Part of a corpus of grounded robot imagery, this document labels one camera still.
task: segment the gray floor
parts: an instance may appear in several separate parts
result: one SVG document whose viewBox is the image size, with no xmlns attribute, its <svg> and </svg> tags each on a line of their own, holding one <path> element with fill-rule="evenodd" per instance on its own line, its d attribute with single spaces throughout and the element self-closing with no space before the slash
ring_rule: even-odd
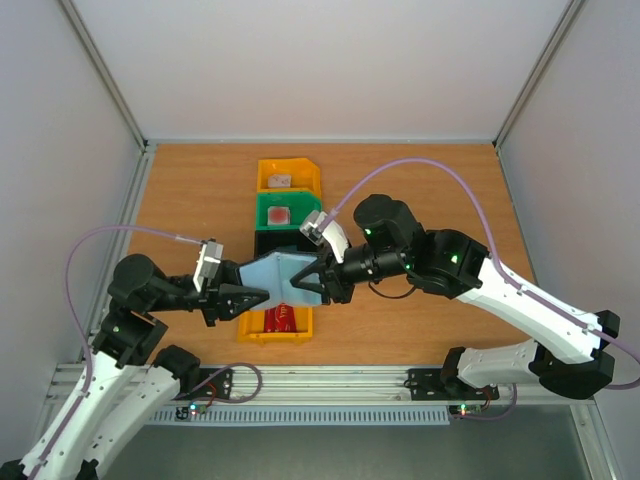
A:
<svg viewBox="0 0 640 480">
<path fill-rule="evenodd" d="M 442 427 L 145 427 L 106 480 L 590 478 L 569 409 Z"/>
</svg>

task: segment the wooden table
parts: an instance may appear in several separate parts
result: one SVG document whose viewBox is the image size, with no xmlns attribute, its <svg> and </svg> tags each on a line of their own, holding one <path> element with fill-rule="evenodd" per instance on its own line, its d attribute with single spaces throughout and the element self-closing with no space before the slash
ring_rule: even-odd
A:
<svg viewBox="0 0 640 480">
<path fill-rule="evenodd" d="M 225 258 L 237 262 L 253 254 L 257 161 L 308 157 L 322 172 L 325 210 L 365 174 L 390 160 L 425 156 L 442 161 L 468 181 L 483 205 L 502 260 L 531 279 L 527 256 L 491 145 L 160 145 L 137 223 L 197 238 L 215 237 Z M 338 217 L 352 243 L 362 242 L 353 223 L 355 206 L 370 193 L 405 201 L 425 228 L 462 230 L 486 244 L 480 221 L 462 189 L 439 169 L 403 165 L 374 178 Z M 192 273 L 193 246 L 136 234 L 131 252 L 149 255 L 168 275 Z M 390 295 L 406 291 L 403 278 L 385 280 Z M 314 337 L 300 346 L 236 342 L 237 323 L 207 328 L 201 314 L 161 313 L 169 325 L 162 346 L 175 343 L 203 364 L 440 364 L 450 347 L 489 348 L 521 342 L 525 336 L 475 307 L 416 292 L 385 300 L 361 285 L 352 303 L 314 310 Z"/>
</svg>

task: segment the red package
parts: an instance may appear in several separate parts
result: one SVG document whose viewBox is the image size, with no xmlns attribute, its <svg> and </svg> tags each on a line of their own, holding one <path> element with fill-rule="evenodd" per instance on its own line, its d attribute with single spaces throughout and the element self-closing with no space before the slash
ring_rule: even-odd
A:
<svg viewBox="0 0 640 480">
<path fill-rule="evenodd" d="M 296 332 L 296 316 L 293 307 L 281 303 L 264 312 L 264 332 Z"/>
</svg>

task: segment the ventilation grille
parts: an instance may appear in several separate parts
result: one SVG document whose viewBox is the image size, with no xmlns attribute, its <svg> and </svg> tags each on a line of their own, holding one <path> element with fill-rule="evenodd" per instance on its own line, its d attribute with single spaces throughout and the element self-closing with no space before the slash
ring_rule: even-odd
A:
<svg viewBox="0 0 640 480">
<path fill-rule="evenodd" d="M 304 425 L 448 425 L 446 407 L 261 407 L 214 406 L 201 415 L 164 407 L 149 425 L 211 427 Z"/>
</svg>

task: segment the white backdrop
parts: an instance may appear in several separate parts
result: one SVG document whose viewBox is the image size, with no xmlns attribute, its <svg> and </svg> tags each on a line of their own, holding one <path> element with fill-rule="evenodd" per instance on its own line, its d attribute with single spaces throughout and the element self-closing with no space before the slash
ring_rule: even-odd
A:
<svg viewBox="0 0 640 480">
<path fill-rule="evenodd" d="M 151 139 L 493 140 L 566 0 L 76 0 Z"/>
<path fill-rule="evenodd" d="M 113 223 L 138 149 L 56 2 L 0 13 L 0 464 L 22 458 L 58 362 L 80 342 L 63 301 L 75 239 Z M 106 238 L 73 265 L 84 314 Z"/>
<path fill-rule="evenodd" d="M 587 2 L 504 147 L 540 284 L 610 309 L 640 346 L 640 3 Z M 617 357 L 616 382 L 640 375 Z M 640 478 L 640 389 L 596 396 L 628 480 Z"/>
</svg>

